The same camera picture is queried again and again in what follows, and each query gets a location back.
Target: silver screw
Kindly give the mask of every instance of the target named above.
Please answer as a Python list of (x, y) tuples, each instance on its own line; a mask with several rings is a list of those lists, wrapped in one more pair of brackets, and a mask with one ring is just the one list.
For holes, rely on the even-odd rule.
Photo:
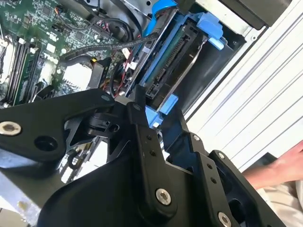
[(107, 96), (101, 96), (102, 99), (104, 99), (105, 101), (109, 101), (109, 97)]
[(171, 203), (170, 194), (163, 188), (159, 188), (156, 191), (156, 198), (161, 204), (165, 206), (168, 206)]
[(224, 227), (232, 227), (232, 223), (230, 221), (230, 219), (227, 217), (226, 214), (219, 212), (218, 213), (218, 218), (220, 220), (220, 222), (223, 224)]
[(16, 136), (21, 133), (21, 126), (15, 122), (1, 122), (0, 134), (5, 136)]
[(139, 105), (137, 105), (137, 104), (134, 104), (134, 108), (135, 108), (136, 110), (138, 110), (138, 111), (141, 110), (141, 107), (140, 107)]
[(194, 139), (200, 141), (200, 138), (197, 135), (194, 135)]
[(218, 153), (218, 156), (220, 157), (220, 159), (225, 159), (224, 154), (222, 154), (221, 152)]

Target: motherboard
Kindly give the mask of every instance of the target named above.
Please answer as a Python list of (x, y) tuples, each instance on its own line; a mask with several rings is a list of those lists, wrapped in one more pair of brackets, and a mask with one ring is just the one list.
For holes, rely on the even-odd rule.
[[(52, 86), (54, 96), (86, 89), (91, 75), (88, 63), (66, 67), (61, 55), (93, 44), (113, 44), (108, 26), (89, 21), (56, 0), (0, 0), (0, 101), (2, 105), (30, 102), (42, 88)], [(109, 71), (122, 59), (120, 52), (90, 52), (95, 61), (111, 57)]]

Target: white wall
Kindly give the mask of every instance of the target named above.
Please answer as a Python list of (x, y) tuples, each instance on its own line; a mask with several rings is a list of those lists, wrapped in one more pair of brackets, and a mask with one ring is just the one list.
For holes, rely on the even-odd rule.
[(0, 210), (0, 227), (27, 227), (22, 217), (13, 211)]
[(303, 139), (303, 0), (293, 0), (189, 120), (241, 170)]

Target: finger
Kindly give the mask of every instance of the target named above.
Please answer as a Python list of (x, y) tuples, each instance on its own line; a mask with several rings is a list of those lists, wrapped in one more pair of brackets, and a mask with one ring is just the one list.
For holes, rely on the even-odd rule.
[(303, 140), (299, 142), (297, 145), (289, 149), (285, 154), (295, 154), (299, 153), (303, 150)]

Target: black mounting arm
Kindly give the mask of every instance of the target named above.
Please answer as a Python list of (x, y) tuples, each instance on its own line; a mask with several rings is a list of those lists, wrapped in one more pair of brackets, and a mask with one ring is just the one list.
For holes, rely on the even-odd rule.
[(100, 89), (0, 110), (0, 167), (47, 178), (67, 150), (108, 138), (107, 164), (62, 187), (38, 227), (284, 227), (225, 154), (206, 153), (175, 107), (158, 135), (136, 102)]

